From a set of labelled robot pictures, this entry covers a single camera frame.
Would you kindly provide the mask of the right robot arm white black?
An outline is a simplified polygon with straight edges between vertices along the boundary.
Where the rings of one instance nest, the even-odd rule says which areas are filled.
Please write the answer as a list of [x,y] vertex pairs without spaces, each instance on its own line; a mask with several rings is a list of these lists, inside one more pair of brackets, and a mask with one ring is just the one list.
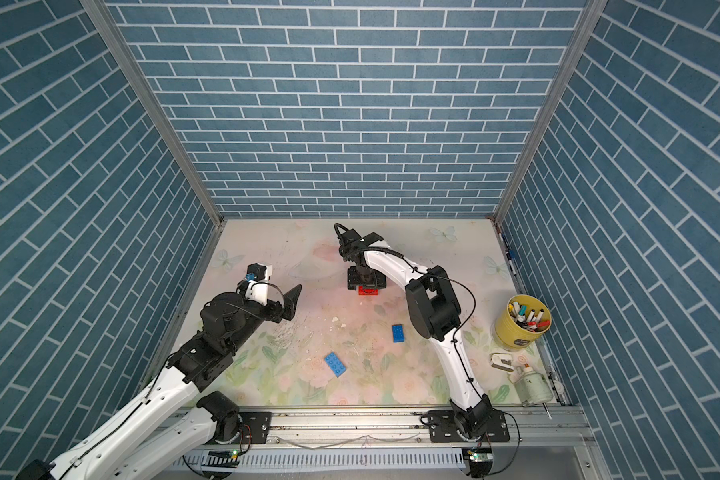
[[347,288],[363,295],[392,283],[404,291],[410,322],[433,346],[445,373],[458,431],[468,440],[485,436],[494,408],[468,361],[456,282],[440,266],[426,267],[407,259],[375,232],[362,236],[340,223],[334,225],[334,232],[339,255],[350,264]]

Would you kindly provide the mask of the red lego brick horizontal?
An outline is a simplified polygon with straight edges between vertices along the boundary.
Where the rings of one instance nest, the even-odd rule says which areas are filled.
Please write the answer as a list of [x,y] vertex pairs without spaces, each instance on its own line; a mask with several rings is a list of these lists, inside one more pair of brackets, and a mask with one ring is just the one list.
[[375,288],[359,287],[357,289],[357,291],[360,296],[377,296],[378,295],[378,290]]

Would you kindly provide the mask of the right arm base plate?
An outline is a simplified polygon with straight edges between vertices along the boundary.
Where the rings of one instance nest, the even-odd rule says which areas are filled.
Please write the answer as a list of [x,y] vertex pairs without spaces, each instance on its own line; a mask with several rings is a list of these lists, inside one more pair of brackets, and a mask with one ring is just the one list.
[[461,432],[450,410],[430,410],[419,417],[428,430],[432,443],[456,442],[498,442],[506,443],[511,439],[503,412],[494,412],[488,419],[485,431],[480,436],[469,436]]

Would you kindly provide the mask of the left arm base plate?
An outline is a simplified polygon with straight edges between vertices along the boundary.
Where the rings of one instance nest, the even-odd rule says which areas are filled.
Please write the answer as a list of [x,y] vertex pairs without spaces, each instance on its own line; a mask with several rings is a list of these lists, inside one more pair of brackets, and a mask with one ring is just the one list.
[[264,444],[267,440],[272,413],[269,411],[243,411],[221,420],[212,441],[221,445],[247,447]]

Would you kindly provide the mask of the small blue lego brick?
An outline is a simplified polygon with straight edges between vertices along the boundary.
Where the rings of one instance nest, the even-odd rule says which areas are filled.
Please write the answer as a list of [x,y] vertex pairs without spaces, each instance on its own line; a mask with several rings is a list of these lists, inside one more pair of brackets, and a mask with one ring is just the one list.
[[392,326],[392,338],[394,343],[403,343],[405,341],[404,328],[401,324]]

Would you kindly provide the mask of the long blue lego brick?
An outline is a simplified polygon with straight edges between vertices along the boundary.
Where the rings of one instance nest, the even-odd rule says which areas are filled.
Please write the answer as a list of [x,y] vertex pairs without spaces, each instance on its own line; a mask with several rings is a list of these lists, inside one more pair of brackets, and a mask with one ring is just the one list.
[[326,355],[324,361],[336,377],[341,377],[347,371],[345,364],[334,352]]

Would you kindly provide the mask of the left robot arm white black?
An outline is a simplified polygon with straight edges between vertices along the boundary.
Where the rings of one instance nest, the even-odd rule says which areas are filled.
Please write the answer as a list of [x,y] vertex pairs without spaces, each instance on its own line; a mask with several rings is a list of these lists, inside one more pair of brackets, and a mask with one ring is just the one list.
[[292,320],[302,291],[296,285],[274,301],[237,291],[202,308],[203,327],[172,353],[154,380],[80,443],[54,460],[35,459],[20,479],[151,479],[182,455],[240,433],[239,407],[208,387],[265,322]]

